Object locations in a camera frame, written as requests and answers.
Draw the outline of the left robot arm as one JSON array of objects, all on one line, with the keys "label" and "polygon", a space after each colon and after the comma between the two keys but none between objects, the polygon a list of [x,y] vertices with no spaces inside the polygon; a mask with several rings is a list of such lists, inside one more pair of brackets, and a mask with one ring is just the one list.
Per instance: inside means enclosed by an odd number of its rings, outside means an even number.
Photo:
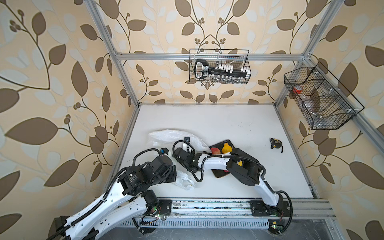
[{"label": "left robot arm", "polygon": [[152,149],[157,156],[141,165],[119,170],[105,193],[72,216],[55,218],[49,240],[98,240],[119,224],[141,216],[157,217],[163,210],[152,186],[176,181],[176,166],[167,148]]}]

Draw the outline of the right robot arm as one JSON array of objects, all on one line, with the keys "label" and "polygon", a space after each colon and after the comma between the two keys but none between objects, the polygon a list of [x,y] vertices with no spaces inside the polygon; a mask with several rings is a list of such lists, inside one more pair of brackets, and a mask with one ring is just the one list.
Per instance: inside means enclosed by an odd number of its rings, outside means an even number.
[{"label": "right robot arm", "polygon": [[282,235],[290,226],[293,203],[289,195],[283,190],[275,191],[265,179],[266,168],[256,158],[236,148],[230,140],[199,152],[189,138],[184,138],[173,144],[172,156],[198,183],[203,181],[207,171],[227,171],[241,184],[255,189],[261,200],[250,202],[252,215],[278,218],[269,221],[271,234]]}]

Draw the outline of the red strawberry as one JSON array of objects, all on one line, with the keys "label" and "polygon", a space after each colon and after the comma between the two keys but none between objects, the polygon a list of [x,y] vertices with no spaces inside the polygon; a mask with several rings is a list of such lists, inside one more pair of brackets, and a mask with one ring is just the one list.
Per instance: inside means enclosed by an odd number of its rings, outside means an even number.
[{"label": "red strawberry", "polygon": [[221,150],[218,149],[218,148],[211,148],[211,152],[212,152],[212,155],[220,155],[221,154]]}]

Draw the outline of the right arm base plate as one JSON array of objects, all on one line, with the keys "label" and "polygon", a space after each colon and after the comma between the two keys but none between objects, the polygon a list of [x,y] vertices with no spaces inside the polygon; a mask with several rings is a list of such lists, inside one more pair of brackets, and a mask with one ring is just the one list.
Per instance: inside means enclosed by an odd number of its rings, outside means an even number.
[{"label": "right arm base plate", "polygon": [[278,203],[276,207],[266,205],[263,201],[250,201],[250,209],[253,217],[289,217],[293,208],[288,201]]}]

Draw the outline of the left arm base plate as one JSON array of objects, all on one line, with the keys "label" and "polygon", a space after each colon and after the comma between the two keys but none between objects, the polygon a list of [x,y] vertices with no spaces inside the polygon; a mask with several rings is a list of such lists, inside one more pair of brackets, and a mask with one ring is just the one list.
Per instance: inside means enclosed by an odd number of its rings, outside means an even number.
[{"label": "left arm base plate", "polygon": [[162,217],[168,216],[172,211],[172,200],[165,199],[159,200],[159,202],[150,210],[151,216]]}]

